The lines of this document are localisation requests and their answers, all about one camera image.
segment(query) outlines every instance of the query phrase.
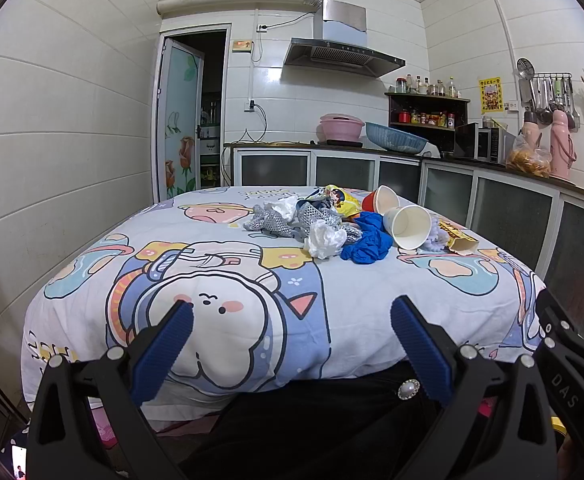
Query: pink lid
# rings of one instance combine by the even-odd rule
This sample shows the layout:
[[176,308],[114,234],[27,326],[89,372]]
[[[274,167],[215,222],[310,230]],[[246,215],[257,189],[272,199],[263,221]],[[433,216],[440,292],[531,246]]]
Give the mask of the pink lid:
[[333,120],[353,121],[354,123],[360,124],[361,126],[364,126],[364,124],[365,124],[358,117],[354,117],[352,115],[347,115],[347,114],[327,114],[327,115],[324,115],[323,117],[321,117],[322,123],[325,121],[333,121]]

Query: paper cup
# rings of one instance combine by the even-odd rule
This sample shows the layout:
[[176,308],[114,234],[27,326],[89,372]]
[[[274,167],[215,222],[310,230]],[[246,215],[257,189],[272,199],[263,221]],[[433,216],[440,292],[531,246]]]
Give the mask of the paper cup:
[[363,199],[361,207],[363,211],[384,215],[393,207],[399,207],[400,205],[399,197],[391,187],[379,186],[378,189]]
[[432,220],[420,205],[393,207],[383,215],[383,226],[396,244],[405,250],[419,247],[429,235]]

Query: wall switch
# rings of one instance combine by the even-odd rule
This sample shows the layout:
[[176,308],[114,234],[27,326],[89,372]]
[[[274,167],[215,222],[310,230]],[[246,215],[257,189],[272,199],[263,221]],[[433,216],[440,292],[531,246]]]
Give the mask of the wall switch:
[[251,52],[251,40],[233,41],[232,52]]

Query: blue gripper pad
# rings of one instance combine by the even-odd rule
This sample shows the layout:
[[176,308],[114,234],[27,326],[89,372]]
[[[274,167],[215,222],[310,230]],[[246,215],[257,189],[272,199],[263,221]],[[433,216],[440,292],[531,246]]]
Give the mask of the blue gripper pad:
[[131,343],[130,347],[138,341],[143,332],[155,331],[132,370],[130,396],[136,406],[140,406],[146,400],[152,400],[158,394],[165,377],[192,333],[193,308],[192,303],[177,301],[158,325],[141,330]]
[[392,302],[390,319],[427,396],[447,406],[454,394],[456,345],[442,327],[425,321],[407,296]]

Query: cartoon tablecloth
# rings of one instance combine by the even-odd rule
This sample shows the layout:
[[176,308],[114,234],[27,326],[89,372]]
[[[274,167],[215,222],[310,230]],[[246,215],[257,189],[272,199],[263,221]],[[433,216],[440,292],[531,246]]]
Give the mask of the cartoon tablecloth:
[[[485,356],[513,361],[536,348],[542,334],[534,301],[544,284],[472,232],[480,244],[470,256],[395,247],[384,260],[360,266],[339,257],[313,260],[297,240],[242,227],[254,204],[315,190],[194,191],[105,235],[28,308],[25,400],[34,401],[52,355],[99,358],[158,323],[178,299],[194,304],[194,328],[158,396],[143,404],[150,420],[190,420],[219,410],[237,392],[393,365],[405,357],[389,317],[401,294],[427,321]],[[362,200],[368,192],[352,193]]]

